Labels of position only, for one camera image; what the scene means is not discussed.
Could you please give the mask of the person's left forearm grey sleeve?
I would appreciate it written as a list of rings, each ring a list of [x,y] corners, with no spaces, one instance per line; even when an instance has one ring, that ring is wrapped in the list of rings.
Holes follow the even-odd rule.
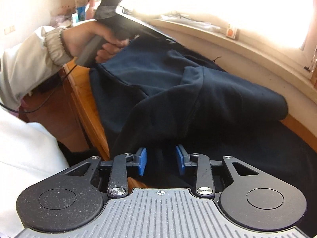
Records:
[[[22,43],[1,51],[1,102],[5,106],[17,109],[27,93],[72,59],[62,41],[63,30],[39,27]]]

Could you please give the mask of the person's left hand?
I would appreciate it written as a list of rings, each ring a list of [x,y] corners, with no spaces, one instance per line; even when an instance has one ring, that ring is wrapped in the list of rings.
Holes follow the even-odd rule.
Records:
[[[72,58],[79,57],[88,42],[95,36],[101,36],[107,43],[96,52],[95,60],[103,63],[118,54],[129,43],[129,39],[118,40],[113,32],[103,24],[93,20],[62,31],[62,40],[66,51]]]

